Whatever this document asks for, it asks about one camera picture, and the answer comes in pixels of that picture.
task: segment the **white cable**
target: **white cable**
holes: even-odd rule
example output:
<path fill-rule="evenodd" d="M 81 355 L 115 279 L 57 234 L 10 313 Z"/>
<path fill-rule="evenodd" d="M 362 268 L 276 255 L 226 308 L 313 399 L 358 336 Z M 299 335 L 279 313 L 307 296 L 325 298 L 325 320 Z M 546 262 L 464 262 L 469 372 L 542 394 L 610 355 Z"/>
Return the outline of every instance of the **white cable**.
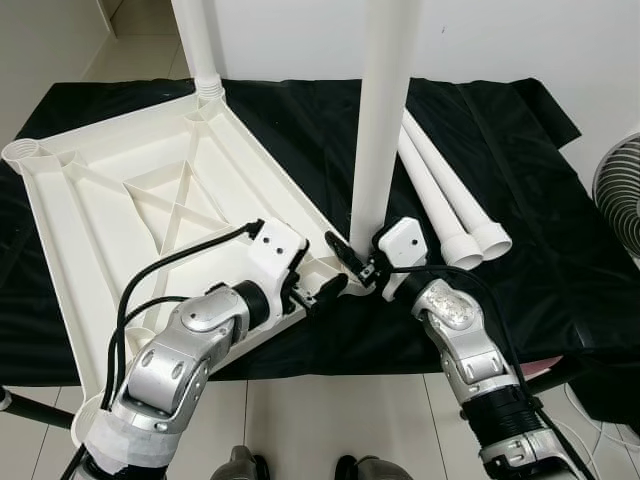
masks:
<path fill-rule="evenodd" d="M 582 437 L 580 435 L 578 435 L 578 433 L 571 428 L 569 425 L 567 425 L 564 422 L 561 422 L 560 420 L 556 420 L 555 418 L 551 419 L 553 421 L 553 423 L 555 423 L 556 425 L 560 425 L 561 427 L 566 428 L 568 431 L 570 431 L 582 444 L 585 452 L 587 452 L 587 455 L 589 456 L 589 463 L 587 463 L 587 467 L 589 465 L 593 465 L 593 472 L 596 475 L 596 479 L 597 480 L 602 480 L 602 475 L 600 475 L 600 470 L 598 470 L 598 464 L 596 463 L 595 459 L 593 458 L 596 448 L 598 448 L 598 443 L 600 442 L 600 439 L 598 438 L 598 441 L 596 442 L 596 446 L 593 449 L 593 453 L 589 450 L 589 447 L 587 447 L 587 444 L 584 442 L 584 440 L 582 440 Z"/>
<path fill-rule="evenodd" d="M 629 443 L 629 442 L 625 442 L 623 440 L 620 440 L 619 438 L 616 438 L 614 436 L 609 435 L 607 432 L 604 431 L 604 422 L 602 422 L 602 426 L 598 427 L 598 425 L 596 425 L 596 423 L 591 419 L 591 417 L 589 417 L 589 415 L 587 415 L 587 413 L 582 409 L 582 407 L 580 407 L 578 405 L 578 401 L 577 399 L 573 399 L 571 398 L 571 395 L 569 395 L 569 384 L 565 383 L 564 385 L 564 394 L 567 397 L 567 400 L 569 400 L 569 403 L 573 406 L 573 408 L 575 408 L 578 413 L 580 415 L 582 415 L 582 417 L 589 422 L 589 424 L 595 428 L 597 431 L 599 431 L 600 433 L 602 433 L 606 438 L 608 438 L 609 440 L 611 440 L 614 443 L 617 443 L 618 445 L 622 445 L 624 447 L 630 447 L 633 449 L 638 449 L 640 450 L 640 445 L 638 445 L 637 443 Z"/>

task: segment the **metal joint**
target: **metal joint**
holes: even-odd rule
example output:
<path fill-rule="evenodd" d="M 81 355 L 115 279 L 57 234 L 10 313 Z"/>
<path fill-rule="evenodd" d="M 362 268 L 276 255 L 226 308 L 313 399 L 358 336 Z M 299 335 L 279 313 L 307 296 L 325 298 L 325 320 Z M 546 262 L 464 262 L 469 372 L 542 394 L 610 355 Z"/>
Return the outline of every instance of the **metal joint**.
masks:
<path fill-rule="evenodd" d="M 136 357 L 112 412 L 142 430 L 183 432 L 211 369 L 246 336 L 249 321 L 248 305 L 226 285 L 183 302 Z"/>
<path fill-rule="evenodd" d="M 318 303 L 315 296 L 299 283 L 296 283 L 293 286 L 291 296 L 296 300 L 296 302 L 302 305 L 306 311 L 311 310 Z"/>
<path fill-rule="evenodd" d="M 442 352 L 442 368 L 460 403 L 514 385 L 506 360 L 484 329 L 484 315 L 470 295 L 438 279 L 427 285 L 411 313 Z"/>
<path fill-rule="evenodd" d="M 567 465 L 575 478 L 583 478 L 556 434 L 549 428 L 523 433 L 489 445 L 480 450 L 480 458 L 485 465 L 497 458 L 504 458 L 510 469 L 526 467 L 548 458 L 558 458 Z"/>
<path fill-rule="evenodd" d="M 366 283 L 369 278 L 376 273 L 376 266 L 373 262 L 368 263 L 360 272 L 358 272 L 358 278 Z"/>

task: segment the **floor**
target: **floor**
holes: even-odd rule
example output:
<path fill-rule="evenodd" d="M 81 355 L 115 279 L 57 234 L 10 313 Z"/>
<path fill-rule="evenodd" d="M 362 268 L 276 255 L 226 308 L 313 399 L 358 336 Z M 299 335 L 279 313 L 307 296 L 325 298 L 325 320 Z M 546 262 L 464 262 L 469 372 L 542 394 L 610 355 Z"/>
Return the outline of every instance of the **floor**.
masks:
<path fill-rule="evenodd" d="M 189 76 L 169 0 L 124 0 L 113 17 L 117 44 L 89 80 Z M 75 411 L 79 387 L 14 388 Z M 603 480 L 640 480 L 640 451 L 601 438 L 574 408 L 570 390 L 542 395 L 578 452 L 595 451 Z M 69 433 L 0 415 L 0 465 L 13 480 L 58 478 L 73 454 Z M 613 438 L 638 444 L 626 427 L 606 424 Z M 245 443 L 268 459 L 274 480 L 332 480 L 340 455 L 375 454 L 401 464 L 416 480 L 486 479 L 478 445 L 458 416 L 442 374 L 318 377 L 209 384 L 169 469 L 169 479 L 208 479 Z"/>

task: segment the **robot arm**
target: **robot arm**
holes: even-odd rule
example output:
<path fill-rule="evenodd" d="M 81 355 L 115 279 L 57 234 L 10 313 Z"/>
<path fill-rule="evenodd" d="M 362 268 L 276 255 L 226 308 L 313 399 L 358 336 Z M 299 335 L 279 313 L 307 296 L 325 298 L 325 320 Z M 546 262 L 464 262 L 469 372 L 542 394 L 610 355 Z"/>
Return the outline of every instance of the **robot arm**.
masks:
<path fill-rule="evenodd" d="M 73 478 L 164 478 L 210 372 L 250 331 L 268 329 L 295 309 L 295 270 L 307 249 L 305 239 L 271 219 L 239 264 L 245 280 L 179 304 L 134 359 L 110 411 L 99 411 Z M 331 292 L 337 295 L 342 280 L 331 282 Z"/>
<path fill-rule="evenodd" d="M 403 218 L 382 230 L 365 263 L 333 234 L 327 234 L 327 241 L 363 283 L 375 282 L 387 301 L 402 302 L 422 323 L 440 351 L 442 369 L 480 443 L 480 458 L 491 478 L 586 478 L 556 433 L 543 425 L 512 367 L 488 336 L 478 302 L 420 272 L 428 270 L 420 268 L 426 263 L 427 246 L 417 220 Z"/>

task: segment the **white tape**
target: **white tape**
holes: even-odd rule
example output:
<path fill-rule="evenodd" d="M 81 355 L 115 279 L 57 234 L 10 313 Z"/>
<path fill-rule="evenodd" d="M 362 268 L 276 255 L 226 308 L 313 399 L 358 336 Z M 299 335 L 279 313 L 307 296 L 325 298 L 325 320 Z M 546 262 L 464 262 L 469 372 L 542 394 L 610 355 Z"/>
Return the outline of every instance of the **white tape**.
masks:
<path fill-rule="evenodd" d="M 181 435 L 141 430 L 111 412 L 99 410 L 85 446 L 97 465 L 106 473 L 114 475 L 127 465 L 144 468 L 169 465 Z"/>

